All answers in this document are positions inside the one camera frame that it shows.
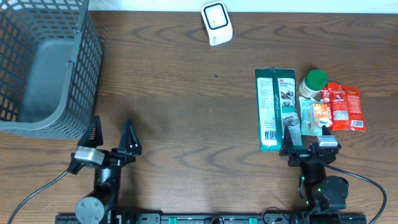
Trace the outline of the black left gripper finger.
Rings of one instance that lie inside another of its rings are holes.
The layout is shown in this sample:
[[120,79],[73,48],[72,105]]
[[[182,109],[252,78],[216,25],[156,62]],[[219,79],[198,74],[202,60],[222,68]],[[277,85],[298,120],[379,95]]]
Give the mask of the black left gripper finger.
[[118,152],[129,156],[140,156],[142,154],[142,146],[138,140],[131,119],[127,119],[124,123]]
[[95,116],[77,143],[78,147],[97,148],[103,145],[103,135],[99,116]]

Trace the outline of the small orange white carton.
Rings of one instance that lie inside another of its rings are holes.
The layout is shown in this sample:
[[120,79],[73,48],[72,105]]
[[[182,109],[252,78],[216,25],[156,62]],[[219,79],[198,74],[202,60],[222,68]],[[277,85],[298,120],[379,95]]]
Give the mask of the small orange white carton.
[[332,125],[329,116],[328,106],[326,104],[315,103],[312,105],[313,123],[316,127],[326,126],[329,128]]

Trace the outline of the red snack packet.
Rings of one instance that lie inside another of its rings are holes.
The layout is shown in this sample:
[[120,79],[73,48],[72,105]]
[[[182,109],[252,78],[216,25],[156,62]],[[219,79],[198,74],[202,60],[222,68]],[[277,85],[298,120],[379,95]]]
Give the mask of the red snack packet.
[[330,95],[332,130],[366,131],[360,91],[335,82],[327,84]]

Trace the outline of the light teal wipes pack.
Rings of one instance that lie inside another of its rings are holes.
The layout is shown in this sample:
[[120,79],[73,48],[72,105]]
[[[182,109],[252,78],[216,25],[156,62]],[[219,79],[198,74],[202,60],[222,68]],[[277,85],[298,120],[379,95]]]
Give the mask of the light teal wipes pack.
[[323,100],[317,101],[314,98],[306,99],[302,96],[299,97],[300,102],[300,116],[301,116],[301,134],[304,136],[321,136],[322,126],[325,125],[327,128],[330,127],[330,120],[328,114],[326,115],[326,121],[321,122],[320,126],[311,122],[310,108],[313,104],[324,104]]

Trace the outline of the narrow red stick packet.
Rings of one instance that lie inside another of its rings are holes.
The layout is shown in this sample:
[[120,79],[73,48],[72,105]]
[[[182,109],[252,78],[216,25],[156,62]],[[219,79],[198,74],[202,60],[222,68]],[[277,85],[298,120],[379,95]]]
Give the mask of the narrow red stick packet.
[[324,104],[327,106],[329,120],[332,122],[333,116],[332,116],[332,110],[331,110],[331,98],[330,98],[330,93],[329,93],[327,87],[324,87],[324,89],[322,90],[322,99],[323,99]]

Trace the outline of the green white packet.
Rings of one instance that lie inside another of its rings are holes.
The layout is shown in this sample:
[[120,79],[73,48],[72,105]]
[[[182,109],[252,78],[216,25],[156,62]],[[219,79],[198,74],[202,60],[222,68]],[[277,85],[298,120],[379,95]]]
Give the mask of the green white packet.
[[296,107],[294,69],[257,68],[256,95],[260,151],[279,151],[287,128],[294,148],[303,149],[300,119]]

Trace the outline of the green lid jar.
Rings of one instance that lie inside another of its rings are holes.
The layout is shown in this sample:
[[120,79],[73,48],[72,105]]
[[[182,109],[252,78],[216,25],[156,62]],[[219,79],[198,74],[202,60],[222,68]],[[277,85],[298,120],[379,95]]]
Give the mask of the green lid jar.
[[299,85],[299,92],[305,98],[314,98],[328,84],[328,75],[323,70],[311,70]]

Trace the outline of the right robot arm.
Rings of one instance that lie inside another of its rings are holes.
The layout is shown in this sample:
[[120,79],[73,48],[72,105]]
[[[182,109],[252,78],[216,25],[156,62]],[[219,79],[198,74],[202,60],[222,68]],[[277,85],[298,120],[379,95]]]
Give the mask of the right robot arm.
[[326,175],[325,167],[336,160],[341,144],[326,126],[322,135],[307,149],[294,148],[290,131],[284,128],[280,156],[287,156],[289,167],[299,167],[301,176],[298,191],[307,207],[293,213],[290,223],[341,223],[340,211],[346,208],[349,183],[335,175]]

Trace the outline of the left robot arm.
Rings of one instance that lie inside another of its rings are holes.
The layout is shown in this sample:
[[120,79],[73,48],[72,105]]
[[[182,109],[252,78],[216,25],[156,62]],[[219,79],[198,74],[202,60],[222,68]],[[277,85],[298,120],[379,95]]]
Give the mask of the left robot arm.
[[71,154],[67,169],[75,175],[84,167],[95,170],[93,191],[75,207],[75,216],[80,223],[112,222],[116,218],[121,170],[142,154],[142,146],[131,119],[124,123],[118,147],[99,149],[102,145],[101,121],[99,116],[95,116],[78,141],[76,151]]

